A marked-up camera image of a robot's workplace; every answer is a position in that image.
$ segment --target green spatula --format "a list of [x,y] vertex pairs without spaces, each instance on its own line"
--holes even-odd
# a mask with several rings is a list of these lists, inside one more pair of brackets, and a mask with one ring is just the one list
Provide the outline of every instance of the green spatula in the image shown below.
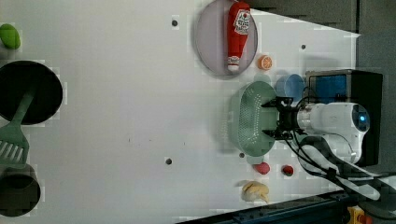
[[26,165],[29,143],[21,130],[21,123],[35,98],[38,78],[33,78],[23,95],[14,118],[0,129],[0,165],[21,169]]

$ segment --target red ball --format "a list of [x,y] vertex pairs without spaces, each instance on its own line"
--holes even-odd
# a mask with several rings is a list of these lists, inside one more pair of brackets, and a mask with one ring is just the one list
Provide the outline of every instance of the red ball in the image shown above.
[[282,168],[282,172],[283,172],[284,175],[288,175],[288,176],[291,176],[291,175],[294,174],[293,167],[291,167],[289,165],[284,166]]
[[261,164],[256,164],[256,165],[254,165],[254,168],[256,169],[257,172],[259,172],[262,175],[268,174],[268,172],[270,172],[270,170],[271,170],[270,165],[268,165],[267,162],[262,162]]

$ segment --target black screw hole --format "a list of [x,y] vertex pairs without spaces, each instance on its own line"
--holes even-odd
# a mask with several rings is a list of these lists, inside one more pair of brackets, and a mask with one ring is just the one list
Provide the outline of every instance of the black screw hole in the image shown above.
[[172,160],[171,160],[171,159],[167,159],[167,160],[165,161],[165,163],[166,163],[167,165],[170,165],[170,164],[172,164]]

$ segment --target white countertop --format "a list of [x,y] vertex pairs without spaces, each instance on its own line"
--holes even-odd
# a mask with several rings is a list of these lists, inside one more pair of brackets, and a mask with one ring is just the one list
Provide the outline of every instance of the white countertop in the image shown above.
[[[224,127],[230,97],[257,75],[275,82],[306,70],[354,68],[357,36],[252,10],[258,54],[269,54],[274,67],[264,73],[253,63],[222,80],[191,45],[209,2],[0,2],[0,22],[15,22],[22,36],[21,48],[1,48],[0,59],[44,60],[65,93],[54,119],[23,128],[41,201],[30,215],[2,223],[174,223],[265,204],[240,197],[238,183],[253,179],[269,187],[271,203],[336,190],[304,172],[280,143],[265,155],[271,172],[256,173]],[[171,25],[175,16],[179,29]],[[280,173],[284,164],[294,176]]]

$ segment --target red ketchup bottle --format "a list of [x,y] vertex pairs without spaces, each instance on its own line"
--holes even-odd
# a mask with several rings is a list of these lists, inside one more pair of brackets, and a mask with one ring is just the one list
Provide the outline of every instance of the red ketchup bottle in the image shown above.
[[227,24],[228,70],[237,72],[239,60],[248,40],[250,6],[244,2],[234,3],[229,12]]

